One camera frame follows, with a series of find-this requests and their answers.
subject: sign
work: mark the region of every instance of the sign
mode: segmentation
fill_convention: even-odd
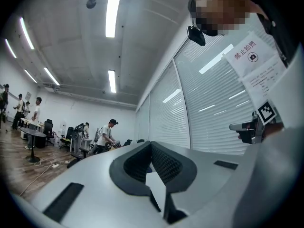
[[[276,117],[276,112],[268,101],[266,101],[260,108],[258,108],[257,114],[262,120],[264,126]]]
[[[28,92],[27,95],[25,96],[25,100],[29,101],[31,96],[32,96],[32,94],[30,92]]]
[[[255,109],[267,100],[268,91],[285,70],[285,65],[279,55],[275,54],[259,68],[241,79]]]
[[[245,37],[224,57],[232,65],[240,78],[263,65],[274,54],[273,50],[254,32]]]

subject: gray table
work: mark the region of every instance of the gray table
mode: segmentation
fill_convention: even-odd
[[[31,155],[25,157],[25,159],[31,163],[39,162],[40,158],[38,158],[37,156],[34,155],[34,137],[46,137],[46,135],[44,133],[29,129],[26,127],[21,127],[20,130],[22,132],[26,133],[28,135],[28,138],[30,135],[32,136],[32,153],[31,153]]]

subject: white blinds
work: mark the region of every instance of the white blinds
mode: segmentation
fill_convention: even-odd
[[[254,31],[275,48],[272,37],[254,15],[239,30],[225,36],[205,36],[204,47],[188,41],[174,58],[186,100],[193,149],[227,154],[243,154],[246,150],[247,144],[229,130],[229,125],[251,120],[252,103],[227,60],[216,62],[214,58],[237,45],[248,31]]]
[[[150,141],[190,148],[181,89],[171,62],[150,93]]]
[[[147,97],[140,108],[138,139],[148,140],[149,138],[149,104],[150,95]]]
[[[136,112],[136,116],[135,116],[135,128],[134,128],[133,143],[136,143],[137,140],[139,140],[139,138],[138,138],[138,133],[139,133],[139,115],[140,115],[140,109],[138,109],[138,111]]]

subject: person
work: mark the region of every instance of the person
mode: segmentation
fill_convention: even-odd
[[[75,139],[72,141],[72,147],[74,148],[74,153],[77,155],[82,155],[80,151],[80,147],[82,144],[83,138],[88,138],[89,137],[89,123],[85,124],[80,124],[78,126],[78,129],[74,129],[74,131],[78,131],[78,135],[76,136]]]
[[[0,93],[0,131],[1,131],[1,121],[6,122],[6,107],[9,103],[9,85],[4,85],[3,92]]]
[[[22,112],[22,118],[25,118],[25,119],[28,118],[28,114],[30,113],[29,104],[30,104],[29,101],[27,101],[25,103],[25,108],[24,108],[24,111]],[[20,127],[23,127],[23,124],[24,124],[24,122],[20,120]]]
[[[17,126],[18,126],[18,122],[20,120],[20,118],[22,117],[22,108],[23,108],[23,100],[22,100],[22,94],[19,94],[19,102],[18,105],[14,107],[14,109],[17,109],[14,121],[13,121],[13,125],[12,125],[12,129],[17,130]]]
[[[96,143],[96,148],[93,153],[103,153],[106,151],[105,144],[107,142],[114,143],[116,140],[113,138],[111,134],[111,128],[117,125],[118,122],[115,119],[111,119],[109,124],[104,125],[99,131],[99,139]]]
[[[40,116],[40,104],[41,104],[42,99],[40,97],[36,98],[36,108],[34,111],[34,114],[31,118],[31,120],[29,121],[29,129],[36,129],[36,126],[38,124],[39,121],[39,116]],[[27,146],[24,146],[25,149],[27,150],[31,150],[32,149],[32,137],[28,136],[28,144]]]
[[[286,67],[300,43],[300,23],[291,12],[301,7],[301,0],[189,0],[188,10],[194,26],[214,36],[218,30],[235,29],[250,13],[257,14],[265,32],[271,35]],[[265,137],[283,129],[282,123],[265,127]]]
[[[88,138],[89,137],[89,123],[86,122],[85,123],[85,127],[84,127],[84,138]]]

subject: black-and-white marker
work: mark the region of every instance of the black-and-white marker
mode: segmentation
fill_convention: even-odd
[[[276,112],[268,101],[266,101],[260,108],[258,108],[257,113],[260,116],[263,125],[266,125],[276,117]]]

